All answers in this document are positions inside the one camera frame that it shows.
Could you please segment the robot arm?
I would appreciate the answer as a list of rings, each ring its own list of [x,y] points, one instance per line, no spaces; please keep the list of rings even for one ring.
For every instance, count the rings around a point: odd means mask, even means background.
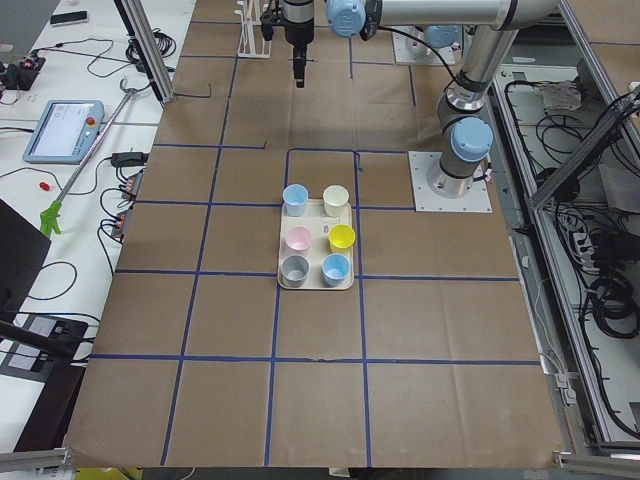
[[[427,173],[434,193],[456,199],[471,188],[474,173],[493,143],[493,131],[478,116],[486,92],[519,30],[557,7],[555,1],[327,1],[332,32],[369,40],[394,26],[466,26],[476,28],[460,70],[438,104],[444,137],[440,159]]]
[[[407,39],[405,41],[406,47],[414,55],[425,57],[430,55],[432,51],[421,44],[420,40],[436,49],[451,47],[458,39],[459,27],[456,25],[414,26],[409,34],[417,40]]]

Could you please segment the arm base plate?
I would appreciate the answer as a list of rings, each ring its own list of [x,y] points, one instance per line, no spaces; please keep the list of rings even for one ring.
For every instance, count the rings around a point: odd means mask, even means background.
[[[453,46],[459,27],[453,25],[396,26],[393,33],[395,62],[400,65],[442,66],[438,53],[448,66],[455,64]]]
[[[440,152],[408,152],[415,211],[490,214],[492,206],[481,166],[471,177],[456,179],[441,168],[440,157]]]

